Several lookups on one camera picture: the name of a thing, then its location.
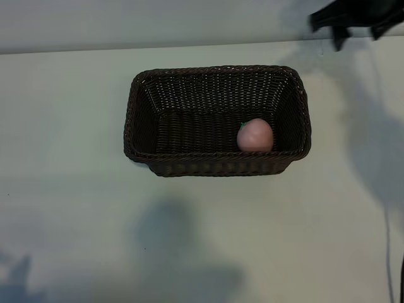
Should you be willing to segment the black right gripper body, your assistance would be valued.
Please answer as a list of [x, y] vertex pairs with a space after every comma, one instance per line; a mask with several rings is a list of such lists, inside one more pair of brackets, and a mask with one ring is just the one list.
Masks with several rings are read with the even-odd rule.
[[323, 27], [375, 27], [403, 11], [403, 1], [337, 0], [309, 16], [313, 32]]

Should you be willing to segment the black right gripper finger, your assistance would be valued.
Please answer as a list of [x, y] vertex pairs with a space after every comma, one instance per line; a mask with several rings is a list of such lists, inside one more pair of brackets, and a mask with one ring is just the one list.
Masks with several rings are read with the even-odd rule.
[[332, 27], [333, 45], [336, 51], [341, 51], [344, 43], [351, 37], [346, 27]]
[[377, 27], [371, 27], [370, 30], [371, 30], [373, 40], [378, 40], [386, 32], [389, 31], [389, 27], [387, 27], [387, 26], [377, 26]]

